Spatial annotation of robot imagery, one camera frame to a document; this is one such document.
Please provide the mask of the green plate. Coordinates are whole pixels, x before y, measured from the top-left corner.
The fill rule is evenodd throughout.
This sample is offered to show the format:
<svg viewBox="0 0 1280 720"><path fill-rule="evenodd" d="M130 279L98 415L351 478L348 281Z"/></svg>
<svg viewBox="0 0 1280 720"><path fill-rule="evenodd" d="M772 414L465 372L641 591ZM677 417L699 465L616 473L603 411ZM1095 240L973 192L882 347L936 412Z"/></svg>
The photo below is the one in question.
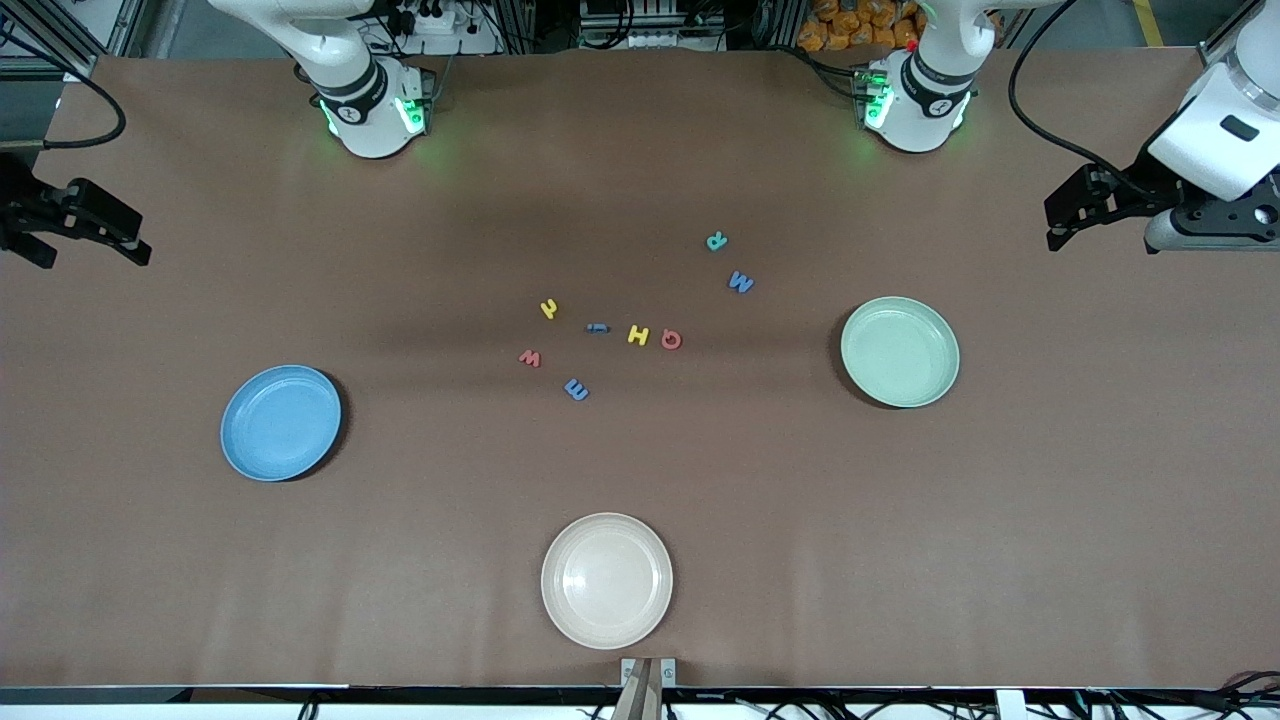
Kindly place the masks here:
<svg viewBox="0 0 1280 720"><path fill-rule="evenodd" d="M838 337L849 379L890 407L931 405L956 383L961 354L946 319L915 299L884 296L851 311Z"/></svg>

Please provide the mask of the blue plate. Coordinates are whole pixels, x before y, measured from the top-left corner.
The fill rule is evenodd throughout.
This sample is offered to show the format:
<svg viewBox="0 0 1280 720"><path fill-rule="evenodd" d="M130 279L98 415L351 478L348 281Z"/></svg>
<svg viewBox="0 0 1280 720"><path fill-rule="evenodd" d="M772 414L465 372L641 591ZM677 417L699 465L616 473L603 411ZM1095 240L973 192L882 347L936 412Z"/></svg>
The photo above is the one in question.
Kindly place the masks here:
<svg viewBox="0 0 1280 720"><path fill-rule="evenodd" d="M251 480L294 480L334 448L344 420L339 389L306 365L280 365L246 380L221 416L224 459Z"/></svg>

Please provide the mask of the orange packets pile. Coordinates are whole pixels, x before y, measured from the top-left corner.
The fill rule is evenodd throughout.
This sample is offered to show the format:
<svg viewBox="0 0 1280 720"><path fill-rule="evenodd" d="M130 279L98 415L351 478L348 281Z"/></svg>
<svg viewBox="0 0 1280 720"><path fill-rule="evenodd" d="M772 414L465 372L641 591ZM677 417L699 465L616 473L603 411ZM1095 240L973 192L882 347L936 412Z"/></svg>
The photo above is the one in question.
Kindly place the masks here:
<svg viewBox="0 0 1280 720"><path fill-rule="evenodd" d="M796 45L809 53L864 45L911 50L928 19L915 0L808 0Z"/></svg>

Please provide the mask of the brown table cover sheet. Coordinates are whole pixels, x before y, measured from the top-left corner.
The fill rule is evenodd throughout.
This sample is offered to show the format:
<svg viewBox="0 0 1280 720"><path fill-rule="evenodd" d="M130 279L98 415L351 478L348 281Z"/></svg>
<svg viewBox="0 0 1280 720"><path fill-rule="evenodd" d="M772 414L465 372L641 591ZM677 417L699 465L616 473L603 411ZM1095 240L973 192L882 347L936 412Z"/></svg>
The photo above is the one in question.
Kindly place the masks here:
<svg viewBox="0 0 1280 720"><path fill-rule="evenodd" d="M365 161L288 61L105 61L125 133L38 174L136 208L154 256L0 256L0 683L613 682L539 587L594 512L668 547L634 653L687 683L1280 669L1280 252L1148 255L1142 220L1050 252L1076 160L1009 65L906 155L777 53L471 56ZM884 296L957 337L924 407L841 364ZM343 427L251 480L221 416L280 365Z"/></svg>

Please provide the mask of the white power strip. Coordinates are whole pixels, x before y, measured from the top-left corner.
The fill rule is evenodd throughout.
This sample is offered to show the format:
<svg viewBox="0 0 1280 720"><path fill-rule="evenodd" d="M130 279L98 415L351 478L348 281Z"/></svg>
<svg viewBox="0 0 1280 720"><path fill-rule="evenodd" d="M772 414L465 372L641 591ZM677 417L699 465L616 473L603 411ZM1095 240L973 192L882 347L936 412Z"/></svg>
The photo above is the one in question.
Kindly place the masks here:
<svg viewBox="0 0 1280 720"><path fill-rule="evenodd" d="M490 55L504 49L495 13L479 0L387 0L379 27L408 55Z"/></svg>

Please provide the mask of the metal equipment rack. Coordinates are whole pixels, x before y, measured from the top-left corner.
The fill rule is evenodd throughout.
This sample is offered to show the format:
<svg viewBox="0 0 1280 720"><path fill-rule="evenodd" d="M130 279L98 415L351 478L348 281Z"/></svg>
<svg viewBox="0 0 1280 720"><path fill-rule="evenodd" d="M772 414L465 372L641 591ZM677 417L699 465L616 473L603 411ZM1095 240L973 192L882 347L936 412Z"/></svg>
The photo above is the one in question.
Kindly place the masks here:
<svg viewBox="0 0 1280 720"><path fill-rule="evenodd" d="M595 50L714 53L730 32L723 0L579 0L575 44Z"/></svg>

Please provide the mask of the beige plate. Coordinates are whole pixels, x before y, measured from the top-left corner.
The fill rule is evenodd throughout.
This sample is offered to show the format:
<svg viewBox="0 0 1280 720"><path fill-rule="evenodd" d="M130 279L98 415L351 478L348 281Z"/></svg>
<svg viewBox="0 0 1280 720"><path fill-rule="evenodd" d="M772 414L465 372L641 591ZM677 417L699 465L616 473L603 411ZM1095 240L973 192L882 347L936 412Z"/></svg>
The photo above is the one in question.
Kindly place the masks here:
<svg viewBox="0 0 1280 720"><path fill-rule="evenodd" d="M622 650L663 621L675 566L662 538L622 512L595 512L564 527L540 571L541 601L566 638L590 650Z"/></svg>

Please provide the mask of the aluminium frame post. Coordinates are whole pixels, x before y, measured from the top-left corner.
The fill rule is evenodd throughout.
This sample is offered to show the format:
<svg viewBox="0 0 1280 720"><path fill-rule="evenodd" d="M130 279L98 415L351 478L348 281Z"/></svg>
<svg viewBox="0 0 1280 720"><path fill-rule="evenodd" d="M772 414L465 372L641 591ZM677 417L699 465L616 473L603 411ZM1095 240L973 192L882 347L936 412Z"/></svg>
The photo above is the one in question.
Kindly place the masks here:
<svg viewBox="0 0 1280 720"><path fill-rule="evenodd" d="M1230 54L1238 44L1240 32L1254 19L1254 17L1256 13L1233 15L1219 28L1212 31L1206 40L1201 41L1197 46L1197 53L1202 65L1210 67Z"/></svg>
<svg viewBox="0 0 1280 720"><path fill-rule="evenodd" d="M163 0L0 0L0 81L90 74L101 56L141 49Z"/></svg>

